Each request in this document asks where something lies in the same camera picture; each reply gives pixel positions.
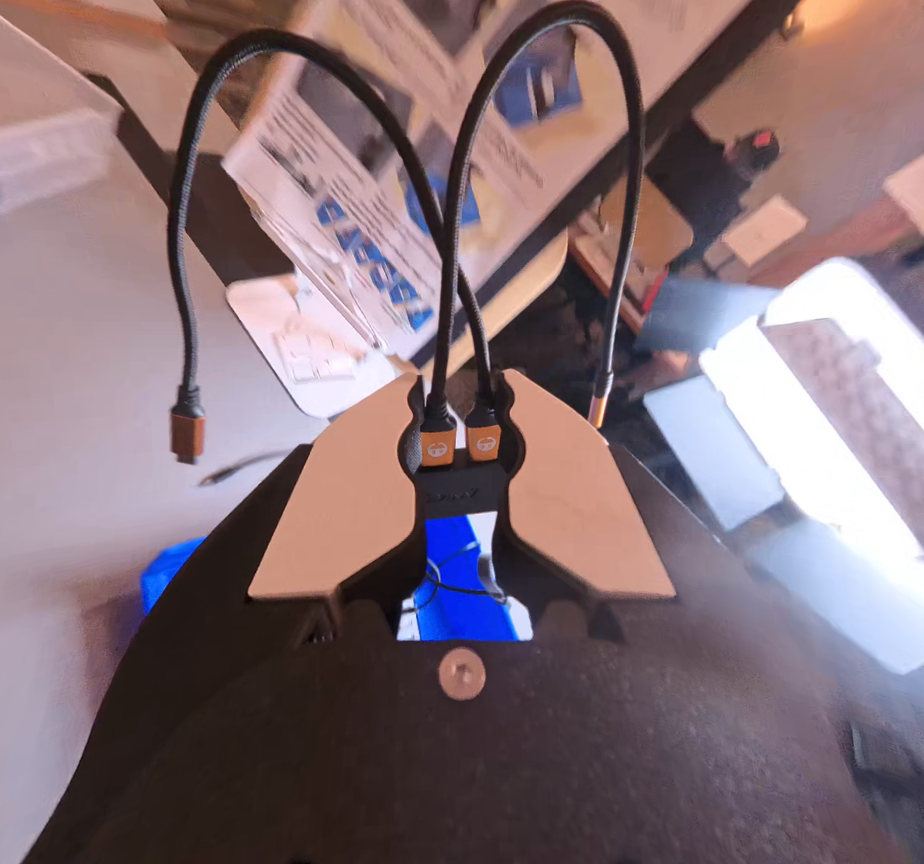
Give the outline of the blue plastic bin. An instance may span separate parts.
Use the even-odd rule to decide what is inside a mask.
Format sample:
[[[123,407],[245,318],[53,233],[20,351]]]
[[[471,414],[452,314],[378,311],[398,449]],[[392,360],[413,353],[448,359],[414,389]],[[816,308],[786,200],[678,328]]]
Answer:
[[[398,638],[521,641],[532,627],[526,609],[500,590],[490,537],[496,514],[427,522],[426,579],[402,606]]]

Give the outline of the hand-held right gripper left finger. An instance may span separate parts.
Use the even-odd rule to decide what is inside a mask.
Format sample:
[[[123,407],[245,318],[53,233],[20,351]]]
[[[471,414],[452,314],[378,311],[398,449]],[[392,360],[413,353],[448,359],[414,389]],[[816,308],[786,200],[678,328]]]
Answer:
[[[419,375],[399,376],[322,431],[249,583],[250,600],[320,602],[336,627],[349,604],[369,601],[397,635],[425,566],[401,445],[419,425],[422,387]]]

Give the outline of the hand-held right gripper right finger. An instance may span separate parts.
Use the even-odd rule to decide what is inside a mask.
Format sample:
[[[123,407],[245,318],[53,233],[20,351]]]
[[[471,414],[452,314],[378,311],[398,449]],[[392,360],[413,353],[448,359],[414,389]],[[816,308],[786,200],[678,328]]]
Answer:
[[[620,637],[614,604],[669,604],[676,587],[599,431],[516,370],[498,374],[498,581],[540,641]]]

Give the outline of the small black USB hub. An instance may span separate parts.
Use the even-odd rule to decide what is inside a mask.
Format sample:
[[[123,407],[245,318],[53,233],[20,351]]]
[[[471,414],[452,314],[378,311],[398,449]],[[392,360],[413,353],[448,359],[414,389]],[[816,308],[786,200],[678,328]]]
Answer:
[[[498,463],[424,470],[415,478],[426,520],[496,512],[506,483],[506,474]]]

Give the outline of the clear plastic bin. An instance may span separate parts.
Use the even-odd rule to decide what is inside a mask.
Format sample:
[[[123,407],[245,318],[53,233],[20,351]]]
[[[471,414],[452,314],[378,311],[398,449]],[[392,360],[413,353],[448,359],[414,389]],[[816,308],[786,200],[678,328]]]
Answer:
[[[1,20],[1,213],[104,177],[122,105]]]

